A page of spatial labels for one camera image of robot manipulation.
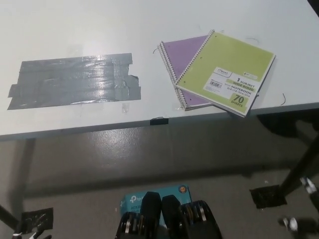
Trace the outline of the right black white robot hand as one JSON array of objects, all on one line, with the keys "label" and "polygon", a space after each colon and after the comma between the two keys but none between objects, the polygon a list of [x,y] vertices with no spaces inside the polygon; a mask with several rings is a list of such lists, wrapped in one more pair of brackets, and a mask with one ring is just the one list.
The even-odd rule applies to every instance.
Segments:
[{"label": "right black white robot hand", "polygon": [[[304,189],[307,191],[309,199],[314,208],[319,211],[319,189],[308,177],[300,179]],[[317,234],[319,232],[319,222],[311,218],[283,217],[278,220],[281,226],[293,233]]]}]

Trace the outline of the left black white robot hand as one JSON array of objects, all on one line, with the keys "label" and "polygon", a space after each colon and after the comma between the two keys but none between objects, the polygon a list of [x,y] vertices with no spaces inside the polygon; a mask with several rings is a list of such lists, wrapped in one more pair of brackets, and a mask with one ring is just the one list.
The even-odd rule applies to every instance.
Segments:
[{"label": "left black white robot hand", "polygon": [[[45,232],[45,230],[40,230],[40,231],[36,231],[35,233],[33,233],[29,239],[39,239],[40,236]],[[15,232],[12,234],[11,236],[12,239],[22,239],[22,232]]]}]

